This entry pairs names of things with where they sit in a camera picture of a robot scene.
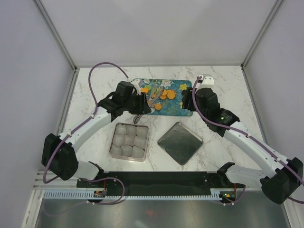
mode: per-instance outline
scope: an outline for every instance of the orange disc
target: orange disc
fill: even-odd
[[[175,98],[175,92],[173,92],[173,91],[169,92],[168,91],[168,95],[167,96],[168,96],[169,99],[174,99]]]
[[[142,88],[142,89],[141,89],[141,92],[144,92],[144,93],[147,94],[147,93],[149,92],[149,90],[148,90],[147,88]]]
[[[159,103],[155,104],[155,109],[156,110],[161,110],[162,109],[161,104],[159,104]]]

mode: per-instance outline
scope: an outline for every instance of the gray floor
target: gray floor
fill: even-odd
[[[58,213],[79,200],[45,199],[48,213]],[[40,212],[42,228],[289,228],[283,206],[261,192],[246,192],[235,206],[210,201],[126,200],[117,205],[81,205],[55,218]]]

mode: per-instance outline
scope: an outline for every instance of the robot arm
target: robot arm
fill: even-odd
[[[216,126],[205,121],[209,129],[219,134],[221,137],[231,141],[254,160],[262,170],[248,169],[240,167],[232,162],[226,163],[218,170],[223,181],[228,178],[232,183],[241,183],[256,189],[261,189],[264,194],[273,202],[281,204],[299,186],[297,178],[287,170],[281,162],[292,168],[300,177],[303,175],[303,163],[297,159],[292,160],[273,150],[267,144],[259,140],[231,111],[220,108],[217,95],[212,91],[214,80],[210,76],[205,76],[201,85],[195,91],[196,102],[200,112],[210,121],[229,126],[231,129]],[[192,88],[183,91],[183,108],[196,111],[192,100]],[[249,137],[233,129],[239,129],[257,139],[260,144],[270,149],[278,159],[268,154],[260,145]]]
[[[101,168],[92,162],[78,161],[76,153],[95,132],[121,116],[124,111],[131,114],[151,112],[145,94],[140,93],[139,83],[140,80],[134,80],[131,83],[120,82],[115,92],[110,93],[98,103],[95,114],[92,112],[74,127],[58,136],[48,135],[44,143],[42,164],[47,166],[57,146],[64,141],[49,169],[64,181],[72,176],[94,180]]]

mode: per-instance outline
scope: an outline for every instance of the metal tongs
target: metal tongs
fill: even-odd
[[[152,98],[153,94],[155,94],[155,92],[157,91],[157,86],[154,86],[152,89],[151,89],[151,92],[150,92],[150,95],[148,96],[147,98],[147,101],[148,101],[148,105],[149,107],[151,108],[151,106],[155,103],[155,101],[162,95],[164,89],[163,87],[159,89],[158,93],[156,94],[156,96],[154,98]],[[137,124],[138,121],[140,120],[140,118],[142,117],[143,115],[136,115],[134,118],[133,118],[133,123],[134,124]]]

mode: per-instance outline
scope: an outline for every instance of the marble tabletop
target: marble tabletop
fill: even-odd
[[[259,138],[262,138],[247,86],[238,66],[166,66],[166,67],[124,67],[131,79],[187,79],[194,84],[196,77],[209,74],[215,80],[213,91],[217,93],[221,107],[231,110]],[[87,116],[94,108],[88,86],[90,68],[81,68],[71,100],[65,129]],[[124,75],[116,68],[97,68],[92,74],[92,87],[97,100],[116,89]],[[258,165],[231,142],[212,132],[195,112],[191,117],[144,115],[139,125],[150,129],[147,157],[144,162],[126,161],[112,158],[110,143],[116,123],[133,124],[133,115],[124,113],[112,123],[100,129],[88,139],[77,152],[82,161],[92,161],[105,171],[216,171],[226,162],[258,169]],[[183,166],[179,165],[157,144],[176,122],[181,122],[200,138],[204,144]]]

